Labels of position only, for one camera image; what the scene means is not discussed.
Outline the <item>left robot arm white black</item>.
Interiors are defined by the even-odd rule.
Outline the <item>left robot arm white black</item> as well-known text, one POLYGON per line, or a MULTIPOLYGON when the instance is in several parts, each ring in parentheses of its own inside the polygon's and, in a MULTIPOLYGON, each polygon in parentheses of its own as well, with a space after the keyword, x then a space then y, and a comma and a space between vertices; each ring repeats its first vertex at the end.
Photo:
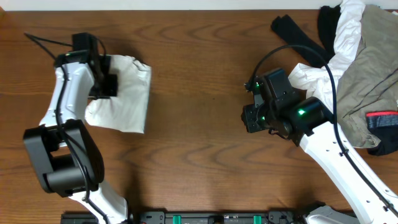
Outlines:
POLYGON ((87 32, 72 35, 71 51, 54 55, 55 88, 45 116, 26 129, 25 148, 43 190, 82 204, 87 212, 65 212, 61 223, 129 223, 127 200, 104 179, 100 150, 85 126, 88 100, 117 95, 111 57, 87 32))

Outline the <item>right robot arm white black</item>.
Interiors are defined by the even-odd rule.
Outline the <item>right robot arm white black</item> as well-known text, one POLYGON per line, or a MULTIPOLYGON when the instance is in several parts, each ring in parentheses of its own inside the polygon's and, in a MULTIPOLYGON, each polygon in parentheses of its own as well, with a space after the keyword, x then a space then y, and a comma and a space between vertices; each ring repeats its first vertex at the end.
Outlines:
POLYGON ((321 100, 301 99, 281 68, 252 77, 244 86, 254 100, 241 115, 247 132, 267 130, 301 147, 333 181, 360 223, 397 223, 397 195, 355 151, 321 100))

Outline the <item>white t-shirt with black logo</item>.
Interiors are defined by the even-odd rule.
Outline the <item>white t-shirt with black logo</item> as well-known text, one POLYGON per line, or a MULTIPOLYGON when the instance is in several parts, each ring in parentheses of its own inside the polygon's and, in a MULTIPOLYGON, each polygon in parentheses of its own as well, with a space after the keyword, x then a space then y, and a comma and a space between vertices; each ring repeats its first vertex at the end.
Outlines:
POLYGON ((112 55, 109 71, 118 77, 117 95, 91 101, 85 110, 86 122, 124 133, 143 134, 152 67, 131 56, 112 55))

